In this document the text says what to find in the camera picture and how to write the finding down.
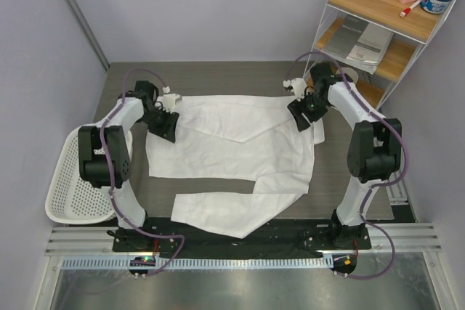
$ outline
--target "wooden shelf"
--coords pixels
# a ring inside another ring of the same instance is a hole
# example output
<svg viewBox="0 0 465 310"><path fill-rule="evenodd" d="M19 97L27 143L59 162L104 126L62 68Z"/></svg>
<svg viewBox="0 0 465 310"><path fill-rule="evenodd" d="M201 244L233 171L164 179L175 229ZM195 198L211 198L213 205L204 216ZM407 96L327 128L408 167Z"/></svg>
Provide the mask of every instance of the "wooden shelf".
<svg viewBox="0 0 465 310"><path fill-rule="evenodd" d="M336 18L328 30L321 36L315 47L321 50L341 26L343 19ZM408 64L415 46L397 39L392 39L386 54L378 65L375 74L390 81L398 82Z"/></svg>
<svg viewBox="0 0 465 310"><path fill-rule="evenodd" d="M401 4L398 0L328 0L328 4L423 43L428 41L441 18L425 12L420 6L413 9L408 16L401 17L400 12L411 4Z"/></svg>
<svg viewBox="0 0 465 310"><path fill-rule="evenodd" d="M362 80L357 82L357 90L363 97L365 97L367 102L370 103L373 108L378 106L378 103L384 94L383 89Z"/></svg>

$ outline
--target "white cloth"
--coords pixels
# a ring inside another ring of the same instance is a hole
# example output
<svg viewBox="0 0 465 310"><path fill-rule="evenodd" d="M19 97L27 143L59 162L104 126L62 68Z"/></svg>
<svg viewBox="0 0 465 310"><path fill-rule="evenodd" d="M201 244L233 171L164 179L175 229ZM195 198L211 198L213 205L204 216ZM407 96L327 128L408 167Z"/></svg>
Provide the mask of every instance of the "white cloth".
<svg viewBox="0 0 465 310"><path fill-rule="evenodd" d="M172 221L245 237L308 192L323 123L298 132L293 97L183 97L176 143L147 134L149 175L256 181L253 194L181 194Z"/></svg>

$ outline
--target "white plastic basket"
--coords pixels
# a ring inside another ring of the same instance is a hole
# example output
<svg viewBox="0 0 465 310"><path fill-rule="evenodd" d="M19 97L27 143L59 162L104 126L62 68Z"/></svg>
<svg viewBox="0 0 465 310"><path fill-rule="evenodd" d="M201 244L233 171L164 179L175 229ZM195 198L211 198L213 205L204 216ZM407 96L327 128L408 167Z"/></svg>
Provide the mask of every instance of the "white plastic basket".
<svg viewBox="0 0 465 310"><path fill-rule="evenodd" d="M115 211L107 195L79 176L78 130L72 131L63 145L45 201L48 217L63 224L95 224L113 218ZM126 136L132 156L132 134Z"/></svg>

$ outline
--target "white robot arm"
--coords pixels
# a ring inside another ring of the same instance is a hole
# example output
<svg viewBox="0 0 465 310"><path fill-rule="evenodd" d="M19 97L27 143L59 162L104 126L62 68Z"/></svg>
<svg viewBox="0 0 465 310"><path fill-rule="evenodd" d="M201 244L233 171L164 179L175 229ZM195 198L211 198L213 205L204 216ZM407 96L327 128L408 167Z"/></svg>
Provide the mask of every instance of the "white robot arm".
<svg viewBox="0 0 465 310"><path fill-rule="evenodd" d="M106 121L104 135L110 150L116 182L113 198L121 212L124 212L126 218L136 227L142 227L146 212L137 202L129 183L131 160L124 137L136 122L142 121L148 125L149 132L174 143L179 114L174 112L173 108L180 100L181 96L178 94L164 94L160 97L155 85L148 81L138 81L134 91L126 93L124 102L120 98L101 121L84 125L78 131L80 176L107 195L110 189L110 170L105 156L96 152L102 147L99 133ZM120 216L118 225L131 229Z"/></svg>
<svg viewBox="0 0 465 310"><path fill-rule="evenodd" d="M329 63L316 64L310 73L314 92L308 91L306 82L301 78L284 81L285 89L296 95L288 109L299 131L322 118L328 107L335 107L353 130L347 154L347 166L352 176L344 199L331 218L334 239L352 242L365 226L363 217L378 189L374 184L386 181L400 168L400 143L379 119L387 122L398 134L401 134L402 126L398 119L386 119L372 107L364 109L357 101L364 99L355 84L348 83L350 91L342 77L332 73Z"/></svg>

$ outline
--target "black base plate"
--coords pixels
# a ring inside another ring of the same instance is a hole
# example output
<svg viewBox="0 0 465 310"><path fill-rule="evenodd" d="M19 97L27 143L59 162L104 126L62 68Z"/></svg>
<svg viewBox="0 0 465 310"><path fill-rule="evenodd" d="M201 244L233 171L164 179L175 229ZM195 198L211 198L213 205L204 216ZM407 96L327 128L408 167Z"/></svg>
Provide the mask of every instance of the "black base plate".
<svg viewBox="0 0 465 310"><path fill-rule="evenodd" d="M349 249L336 246L329 233L329 220L273 219L244 239L212 234L186 224L175 223L169 218L148 218L144 230L153 234L185 236L185 245L179 258L195 259L292 259L320 258L319 250ZM357 239L359 250L371 249L368 231ZM113 243L114 252L150 252L153 239L134 230L118 229ZM172 256L179 240L159 240L158 251L162 258Z"/></svg>

